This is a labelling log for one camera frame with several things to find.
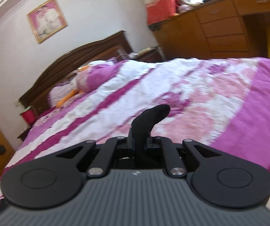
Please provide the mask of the black small garment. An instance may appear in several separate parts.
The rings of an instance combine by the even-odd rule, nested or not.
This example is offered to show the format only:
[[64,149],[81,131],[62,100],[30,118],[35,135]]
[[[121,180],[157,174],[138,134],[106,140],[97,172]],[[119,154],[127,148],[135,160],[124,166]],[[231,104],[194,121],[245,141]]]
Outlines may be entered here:
[[132,143],[134,156],[142,155],[147,146],[147,140],[151,137],[151,131],[156,124],[165,119],[170,113],[167,104],[157,105],[146,109],[131,123]]

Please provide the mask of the white goose plush toy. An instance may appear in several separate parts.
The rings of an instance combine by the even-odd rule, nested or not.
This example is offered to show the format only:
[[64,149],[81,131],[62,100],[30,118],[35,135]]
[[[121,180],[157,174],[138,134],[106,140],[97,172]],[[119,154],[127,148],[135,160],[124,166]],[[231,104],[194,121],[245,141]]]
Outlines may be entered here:
[[63,97],[61,97],[59,99],[59,101],[57,101],[56,103],[56,108],[61,108],[65,102],[67,102],[69,99],[71,99],[73,96],[75,96],[76,94],[82,93],[82,91],[79,89],[78,87],[78,83],[77,83],[77,77],[81,74],[81,73],[88,73],[90,66],[86,65],[83,66],[79,69],[77,69],[76,71],[73,72],[73,74],[75,74],[74,77],[72,77],[72,80],[70,80],[70,86],[71,86],[71,90],[65,94]]

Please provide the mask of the lilac pillow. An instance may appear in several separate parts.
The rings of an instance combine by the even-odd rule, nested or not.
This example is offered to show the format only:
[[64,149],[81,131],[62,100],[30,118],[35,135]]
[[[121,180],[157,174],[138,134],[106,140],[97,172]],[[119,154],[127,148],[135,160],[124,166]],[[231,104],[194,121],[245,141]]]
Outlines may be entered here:
[[57,101],[71,90],[70,82],[59,83],[48,93],[48,103],[51,108],[55,107]]

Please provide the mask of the right side nightstand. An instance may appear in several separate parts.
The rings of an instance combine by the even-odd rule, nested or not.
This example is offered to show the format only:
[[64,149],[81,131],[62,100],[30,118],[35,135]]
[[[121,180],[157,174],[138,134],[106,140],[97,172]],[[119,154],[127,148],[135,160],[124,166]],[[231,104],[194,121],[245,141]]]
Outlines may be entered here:
[[163,62],[164,59],[157,47],[148,47],[140,52],[132,52],[127,55],[128,59],[147,62],[147,63],[158,63]]

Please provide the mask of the pink floral bed quilt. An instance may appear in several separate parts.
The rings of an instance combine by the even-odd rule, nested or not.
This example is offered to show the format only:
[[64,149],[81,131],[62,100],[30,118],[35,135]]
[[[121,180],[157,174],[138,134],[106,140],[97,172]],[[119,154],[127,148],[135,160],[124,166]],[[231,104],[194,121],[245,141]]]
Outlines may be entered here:
[[126,136],[144,110],[170,106],[153,136],[189,138],[270,170],[270,59],[95,61],[76,79],[82,93],[50,108],[8,168],[93,139]]

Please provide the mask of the dark wooden headboard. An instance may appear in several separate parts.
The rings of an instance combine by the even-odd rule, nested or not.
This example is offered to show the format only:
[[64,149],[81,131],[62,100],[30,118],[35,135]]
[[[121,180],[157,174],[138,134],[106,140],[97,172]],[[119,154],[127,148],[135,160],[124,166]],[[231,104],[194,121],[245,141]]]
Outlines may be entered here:
[[34,85],[20,97],[19,102],[31,106],[39,116],[49,108],[47,94],[68,73],[94,60],[107,60],[112,57],[131,53],[132,47],[125,31],[119,31],[105,39],[82,45],[54,61],[36,80]]

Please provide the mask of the red plastic bucket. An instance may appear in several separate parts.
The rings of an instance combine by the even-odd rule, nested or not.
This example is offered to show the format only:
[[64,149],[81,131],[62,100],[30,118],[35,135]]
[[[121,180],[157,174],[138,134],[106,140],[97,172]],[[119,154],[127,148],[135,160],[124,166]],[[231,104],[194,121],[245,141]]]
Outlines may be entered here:
[[37,120],[37,117],[31,106],[25,108],[22,113],[20,113],[20,116],[28,125],[33,125]]

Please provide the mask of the dark wooden nightstand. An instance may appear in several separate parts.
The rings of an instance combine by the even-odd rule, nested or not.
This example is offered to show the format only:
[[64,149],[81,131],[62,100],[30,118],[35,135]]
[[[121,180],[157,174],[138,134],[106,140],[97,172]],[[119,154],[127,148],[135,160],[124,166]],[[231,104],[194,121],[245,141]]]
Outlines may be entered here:
[[24,140],[27,138],[29,131],[31,130],[32,126],[28,126],[27,128],[25,128],[17,137],[17,139],[20,139],[22,142],[24,142]]

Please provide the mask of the small black bag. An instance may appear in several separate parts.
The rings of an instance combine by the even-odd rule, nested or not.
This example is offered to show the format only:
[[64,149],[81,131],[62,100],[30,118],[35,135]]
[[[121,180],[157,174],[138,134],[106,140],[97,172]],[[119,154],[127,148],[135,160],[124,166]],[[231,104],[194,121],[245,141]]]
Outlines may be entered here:
[[0,145],[0,155],[3,155],[6,151],[6,148],[3,145]]

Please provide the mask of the wooden drawer desk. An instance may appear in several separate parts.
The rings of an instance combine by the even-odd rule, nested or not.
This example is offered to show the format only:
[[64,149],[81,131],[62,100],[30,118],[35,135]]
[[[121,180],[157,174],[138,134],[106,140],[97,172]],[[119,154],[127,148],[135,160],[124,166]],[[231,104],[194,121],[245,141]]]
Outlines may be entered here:
[[150,29],[166,59],[270,58],[270,0],[212,0]]

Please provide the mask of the framed wedding photo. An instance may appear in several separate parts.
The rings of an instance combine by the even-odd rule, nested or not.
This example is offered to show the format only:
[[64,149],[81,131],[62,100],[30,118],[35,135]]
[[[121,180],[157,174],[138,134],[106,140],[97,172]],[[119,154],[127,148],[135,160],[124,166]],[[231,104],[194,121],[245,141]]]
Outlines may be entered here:
[[27,14],[27,19],[39,44],[68,26],[57,0],[41,4]]

